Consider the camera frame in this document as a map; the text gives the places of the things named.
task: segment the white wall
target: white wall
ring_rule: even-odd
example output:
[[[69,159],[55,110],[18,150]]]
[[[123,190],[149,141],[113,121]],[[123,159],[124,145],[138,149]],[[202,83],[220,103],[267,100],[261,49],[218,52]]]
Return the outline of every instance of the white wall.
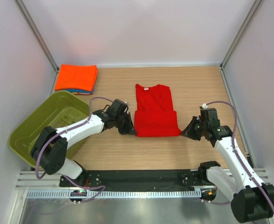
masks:
[[[274,1],[264,1],[225,70],[254,163],[274,184]]]
[[[60,65],[220,64],[253,0],[24,0]]]
[[[46,99],[53,76],[14,1],[0,0],[0,224],[8,223],[17,177],[28,169],[8,148],[9,134]]]

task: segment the metal frame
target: metal frame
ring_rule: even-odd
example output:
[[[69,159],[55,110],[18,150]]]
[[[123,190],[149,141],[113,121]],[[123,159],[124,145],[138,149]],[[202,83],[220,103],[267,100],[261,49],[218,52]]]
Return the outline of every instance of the metal frame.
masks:
[[[57,73],[59,70],[59,67],[57,66],[51,52],[49,51],[46,43],[44,42],[41,34],[39,33],[37,26],[35,25],[30,13],[28,12],[24,2],[22,0],[14,0],[16,5],[21,11],[21,14],[24,16],[25,20],[27,21],[27,24],[29,25],[30,29],[32,30],[34,36],[37,39],[37,42],[40,44],[40,47],[43,49],[45,55],[47,56],[49,62],[53,66],[55,72]]]
[[[254,3],[252,4],[245,20],[243,21],[243,24],[240,26],[238,33],[236,34],[234,40],[232,41],[232,44],[230,45],[230,48],[228,49],[228,51],[223,59],[223,62],[220,65],[221,68],[226,66],[230,56],[234,52],[234,49],[236,48],[236,46],[239,43],[242,36],[245,34],[246,30],[248,29],[249,25],[251,24],[254,16],[258,12],[263,1],[264,0],[255,0]]]
[[[23,3],[23,0],[14,0],[14,1],[17,4],[18,8],[20,9],[20,12],[24,16],[25,20],[27,21],[31,31],[35,35],[36,40],[38,41],[41,48],[43,49],[47,59],[49,60],[50,64],[52,65],[52,67],[54,68],[54,70],[56,72],[55,80],[54,80],[54,83],[53,83],[53,87],[54,87],[55,82],[56,82],[56,78],[57,78],[57,74],[59,72],[59,67],[58,67],[57,63],[55,62],[50,50],[48,49],[45,41],[43,40],[41,34],[39,33],[38,28],[36,27],[30,13],[28,12],[25,4]],[[237,44],[239,43],[242,36],[244,35],[246,30],[248,29],[252,19],[254,18],[256,13],[258,12],[258,9],[260,8],[263,1],[264,0],[255,0],[254,1],[254,3],[252,4],[251,9],[249,10],[249,12],[248,12],[248,14],[247,14],[247,16],[246,16],[246,18],[243,22],[243,24],[241,25],[237,35],[235,36],[235,38],[232,42],[232,44],[230,45],[230,48],[227,51],[226,56],[223,59],[223,62],[219,65],[221,75],[222,75],[222,79],[223,79],[223,82],[224,82],[224,85],[225,85],[225,88],[226,88],[226,91],[227,91],[227,95],[229,97],[230,102],[235,106],[236,110],[238,108],[238,105],[234,101],[233,92],[231,91],[229,81],[226,78],[225,66],[227,65],[227,62],[229,61],[229,59],[230,59],[232,53],[234,52]],[[250,155],[249,154],[250,146],[249,146],[248,141],[246,140],[247,135],[246,135],[246,133],[244,132],[244,129],[243,129],[242,119],[240,119],[239,122],[238,122],[238,128],[239,128],[239,132],[240,132],[241,138],[242,138],[243,143],[244,143],[246,153],[247,153],[247,155]],[[263,181],[265,183],[269,183],[268,176],[265,172],[265,169],[255,168],[254,170],[263,179]],[[231,174],[228,169],[225,169],[225,172],[227,174]],[[18,179],[18,182],[16,184],[16,188],[15,188],[15,190],[17,191],[17,196],[16,196],[16,200],[15,200],[15,204],[14,204],[14,208],[13,208],[13,211],[12,211],[12,214],[11,214],[9,224],[18,224],[19,223],[28,190],[32,190],[32,189],[61,189],[61,188],[59,188],[59,180],[60,180],[60,175],[51,175],[51,176],[46,175],[42,180],[37,180],[36,177],[35,177],[35,172],[34,171],[21,172],[20,176],[19,176],[19,179]],[[197,186],[197,187],[198,188],[199,187],[200,188],[210,188],[210,186]]]

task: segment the folded orange cloth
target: folded orange cloth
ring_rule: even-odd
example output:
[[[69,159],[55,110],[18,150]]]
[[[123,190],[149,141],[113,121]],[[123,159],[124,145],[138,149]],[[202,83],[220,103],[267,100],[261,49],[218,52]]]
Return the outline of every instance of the folded orange cloth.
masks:
[[[62,64],[55,85],[55,90],[78,89],[92,91],[98,69],[96,65],[76,66]]]

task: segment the metal floor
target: metal floor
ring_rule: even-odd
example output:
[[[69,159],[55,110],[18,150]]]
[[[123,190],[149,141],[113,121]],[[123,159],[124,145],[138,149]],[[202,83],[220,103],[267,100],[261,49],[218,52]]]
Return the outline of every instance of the metal floor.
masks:
[[[215,202],[226,200],[218,190]],[[65,203],[69,199],[26,199],[20,224],[238,224],[230,205],[202,203],[197,198],[95,200],[40,214]]]

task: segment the cable connector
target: cable connector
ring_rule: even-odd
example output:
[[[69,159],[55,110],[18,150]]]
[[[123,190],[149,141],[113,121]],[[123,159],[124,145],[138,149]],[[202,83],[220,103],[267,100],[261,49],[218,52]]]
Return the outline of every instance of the cable connector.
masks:
[[[127,104],[127,108],[124,112],[126,112],[127,114],[129,113],[129,103],[125,101],[125,103]]]
[[[202,104],[202,108],[203,108],[203,109],[206,109],[206,108],[208,108],[208,105]]]

